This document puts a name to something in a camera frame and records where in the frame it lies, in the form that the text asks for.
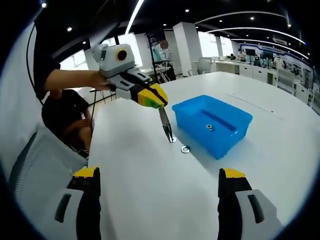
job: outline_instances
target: column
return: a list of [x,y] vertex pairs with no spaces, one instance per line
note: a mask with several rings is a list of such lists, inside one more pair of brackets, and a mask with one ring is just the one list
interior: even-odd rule
[[216,39],[216,45],[218,47],[219,57],[223,57],[224,53],[222,51],[221,38],[219,36],[215,36],[215,39]]
[[183,76],[189,76],[192,69],[191,62],[198,61],[202,57],[196,25],[188,22],[180,22],[173,27]]
[[94,59],[92,52],[93,52],[92,48],[89,48],[84,51],[85,61],[86,61],[86,64],[87,64],[89,70],[97,71],[97,70],[99,70],[99,65],[96,62],[96,60]]

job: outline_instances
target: striped shirt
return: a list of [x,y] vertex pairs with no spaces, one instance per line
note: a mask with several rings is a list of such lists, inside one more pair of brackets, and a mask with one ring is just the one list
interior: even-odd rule
[[168,64],[172,65],[172,53],[169,49],[162,49],[160,56],[162,61],[169,61]]

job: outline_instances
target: white table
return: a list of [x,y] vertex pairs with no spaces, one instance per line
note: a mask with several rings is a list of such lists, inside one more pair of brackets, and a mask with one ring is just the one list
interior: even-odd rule
[[[98,113],[89,165],[101,170],[102,236],[112,219],[119,240],[217,239],[220,168],[244,172],[288,224],[319,166],[320,117],[281,89],[225,72],[162,87],[176,143],[168,142],[156,109],[119,99]],[[171,109],[203,94],[253,115],[246,137],[220,160],[177,128]],[[191,153],[181,153],[185,144]]]
[[[168,70],[169,67],[158,67],[156,68],[157,71],[161,71],[162,73],[165,72],[166,70]],[[141,72],[147,74],[147,75],[154,75],[154,69],[153,68],[144,68],[144,69],[140,69]]]

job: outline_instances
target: person standing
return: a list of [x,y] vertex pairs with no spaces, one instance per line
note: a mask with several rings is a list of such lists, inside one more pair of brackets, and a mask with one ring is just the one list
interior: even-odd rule
[[284,69],[284,61],[281,59],[280,55],[277,54],[276,57],[273,60],[273,64],[275,65],[276,69]]
[[241,48],[238,49],[238,60],[240,62],[246,62],[246,55],[244,52],[242,52]]
[[173,60],[172,53],[168,49],[168,47],[169,47],[168,41],[162,40],[160,42],[160,47],[161,47],[161,51],[160,51],[161,60],[165,61],[163,64],[169,68],[165,73],[171,81],[176,80],[176,74],[175,74],[175,70],[173,67],[173,63],[172,63],[172,60]]

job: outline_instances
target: blue plastic tub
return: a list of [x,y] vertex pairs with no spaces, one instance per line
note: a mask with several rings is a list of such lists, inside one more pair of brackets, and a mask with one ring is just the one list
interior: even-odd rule
[[245,137],[253,119],[251,114],[207,95],[178,103],[172,109],[177,125],[216,159]]

